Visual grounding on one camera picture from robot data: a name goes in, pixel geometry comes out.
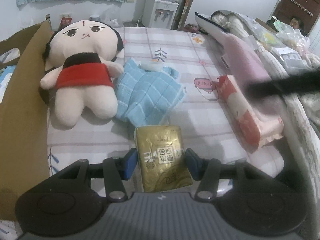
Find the tissue box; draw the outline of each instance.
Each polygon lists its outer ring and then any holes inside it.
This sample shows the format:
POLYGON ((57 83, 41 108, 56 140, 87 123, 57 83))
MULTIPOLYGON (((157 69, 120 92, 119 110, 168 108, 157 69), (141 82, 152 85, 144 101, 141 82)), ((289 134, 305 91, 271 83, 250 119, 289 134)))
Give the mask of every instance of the tissue box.
POLYGON ((138 127, 135 139, 144 192, 166 191, 192 185, 185 165, 179 126, 138 127))
POLYGON ((246 142, 254 146, 254 150, 283 137, 284 125, 281 117, 266 115, 253 108, 242 94, 232 75, 219 78, 218 93, 227 102, 246 142))

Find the wooden door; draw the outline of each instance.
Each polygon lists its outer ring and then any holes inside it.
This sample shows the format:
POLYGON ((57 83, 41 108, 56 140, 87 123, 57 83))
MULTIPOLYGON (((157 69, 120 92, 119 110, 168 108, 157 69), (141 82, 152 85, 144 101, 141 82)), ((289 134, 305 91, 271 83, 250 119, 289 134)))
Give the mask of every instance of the wooden door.
POLYGON ((320 13, 320 0, 281 0, 273 14, 280 21, 290 24, 292 16, 304 22, 305 35, 308 34, 320 13))

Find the screw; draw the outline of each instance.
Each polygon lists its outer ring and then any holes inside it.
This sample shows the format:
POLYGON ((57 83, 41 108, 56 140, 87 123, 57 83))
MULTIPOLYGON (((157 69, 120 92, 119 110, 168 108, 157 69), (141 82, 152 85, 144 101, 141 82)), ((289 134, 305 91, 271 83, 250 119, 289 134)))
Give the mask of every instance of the screw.
POLYGON ((197 196, 202 199, 211 199, 213 197, 213 193, 210 191, 203 190, 203 191, 199 191, 197 193, 197 196))
POLYGON ((122 191, 112 191, 109 196, 113 199, 122 199, 124 198, 125 194, 122 191))

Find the doll face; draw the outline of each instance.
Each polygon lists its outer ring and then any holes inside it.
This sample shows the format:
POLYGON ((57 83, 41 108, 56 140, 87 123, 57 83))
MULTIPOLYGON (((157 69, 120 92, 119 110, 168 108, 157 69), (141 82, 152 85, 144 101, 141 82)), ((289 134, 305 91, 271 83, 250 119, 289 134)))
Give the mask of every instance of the doll face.
POLYGON ((63 65, 64 61, 81 52, 97 53, 104 60, 116 56, 118 37, 109 26, 82 20, 62 29, 50 42, 48 59, 54 67, 63 65))

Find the plush doll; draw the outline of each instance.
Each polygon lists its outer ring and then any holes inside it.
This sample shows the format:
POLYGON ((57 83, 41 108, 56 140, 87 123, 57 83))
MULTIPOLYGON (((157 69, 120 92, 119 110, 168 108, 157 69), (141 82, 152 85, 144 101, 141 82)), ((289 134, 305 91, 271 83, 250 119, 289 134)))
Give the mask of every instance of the plush doll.
POLYGON ((43 89, 56 88, 54 111, 61 124, 74 126, 85 106, 102 119, 117 113, 111 77, 124 68, 113 62, 124 57, 119 33, 103 23, 82 20, 55 33, 47 44, 43 89))

